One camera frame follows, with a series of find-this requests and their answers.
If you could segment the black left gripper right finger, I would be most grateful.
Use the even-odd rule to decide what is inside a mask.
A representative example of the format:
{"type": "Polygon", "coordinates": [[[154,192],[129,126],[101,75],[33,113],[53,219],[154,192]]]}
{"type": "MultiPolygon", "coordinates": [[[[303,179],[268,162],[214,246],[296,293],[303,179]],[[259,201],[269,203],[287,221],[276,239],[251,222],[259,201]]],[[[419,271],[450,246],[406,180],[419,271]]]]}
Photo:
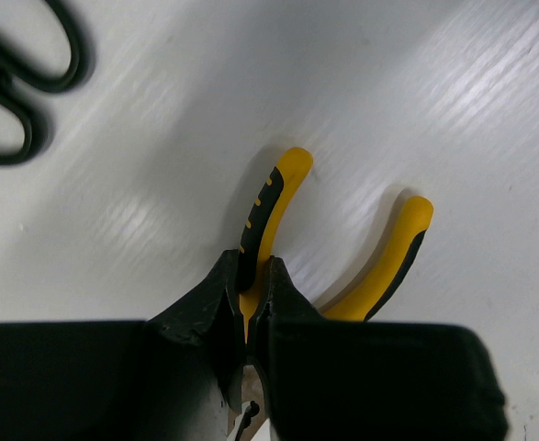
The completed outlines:
{"type": "Polygon", "coordinates": [[[455,325],[324,318],[281,258],[264,273],[254,357],[281,440],[502,440],[506,398],[455,325]]]}

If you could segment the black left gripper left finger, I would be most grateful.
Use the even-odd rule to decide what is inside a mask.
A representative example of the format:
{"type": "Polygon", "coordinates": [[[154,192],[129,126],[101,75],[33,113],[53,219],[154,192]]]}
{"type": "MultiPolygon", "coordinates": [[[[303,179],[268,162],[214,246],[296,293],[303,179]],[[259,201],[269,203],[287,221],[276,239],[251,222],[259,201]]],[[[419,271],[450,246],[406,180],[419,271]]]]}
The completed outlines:
{"type": "Polygon", "coordinates": [[[0,322],[0,440],[222,440],[244,360],[238,254],[148,321],[0,322]]]}

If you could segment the yellow black pliers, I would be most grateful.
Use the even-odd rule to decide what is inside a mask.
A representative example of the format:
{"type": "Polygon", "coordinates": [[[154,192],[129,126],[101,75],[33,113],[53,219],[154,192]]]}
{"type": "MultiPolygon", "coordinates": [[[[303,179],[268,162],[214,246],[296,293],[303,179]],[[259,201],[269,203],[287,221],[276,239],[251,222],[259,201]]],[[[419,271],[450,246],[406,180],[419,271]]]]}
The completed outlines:
{"type": "MultiPolygon", "coordinates": [[[[310,152],[288,149],[267,178],[245,222],[239,247],[237,292],[243,315],[244,336],[262,297],[262,277],[271,255],[279,224],[313,164],[310,152]]],[[[324,315],[338,321],[371,319],[393,296],[420,250],[433,216],[431,201],[422,196],[406,200],[399,211],[382,255],[364,279],[324,315]]]]}

